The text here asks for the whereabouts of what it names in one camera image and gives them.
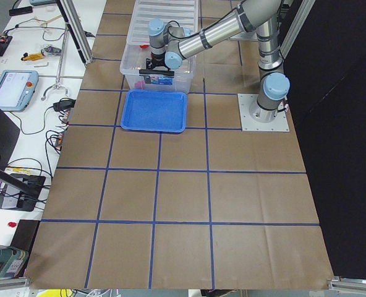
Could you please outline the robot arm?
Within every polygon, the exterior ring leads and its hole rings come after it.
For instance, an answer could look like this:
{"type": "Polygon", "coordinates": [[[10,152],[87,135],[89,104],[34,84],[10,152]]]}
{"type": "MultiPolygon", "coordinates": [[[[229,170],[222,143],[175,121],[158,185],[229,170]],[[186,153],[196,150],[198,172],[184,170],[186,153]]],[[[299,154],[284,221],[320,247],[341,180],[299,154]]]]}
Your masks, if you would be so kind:
{"type": "Polygon", "coordinates": [[[264,80],[273,73],[283,72],[284,59],[278,41],[278,15],[282,6],[282,1],[242,1],[221,19],[195,33],[176,20],[151,19],[148,23],[151,57],[146,59],[146,69],[163,67],[165,73],[172,74],[186,59],[242,32],[255,32],[260,55],[260,90],[268,95],[270,91],[265,88],[264,80]]]}

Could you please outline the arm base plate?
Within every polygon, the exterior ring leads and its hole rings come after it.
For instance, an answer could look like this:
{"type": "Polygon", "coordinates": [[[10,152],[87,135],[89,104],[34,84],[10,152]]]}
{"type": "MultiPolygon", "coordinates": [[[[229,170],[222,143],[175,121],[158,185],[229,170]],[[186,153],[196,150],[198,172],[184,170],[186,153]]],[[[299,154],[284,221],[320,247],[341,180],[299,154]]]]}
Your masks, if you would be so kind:
{"type": "Polygon", "coordinates": [[[236,41],[257,41],[257,33],[254,32],[241,32],[229,38],[236,41]]]}
{"type": "Polygon", "coordinates": [[[257,104],[257,94],[239,93],[238,105],[241,129],[244,132],[289,132],[283,102],[276,110],[267,111],[257,104]]]}

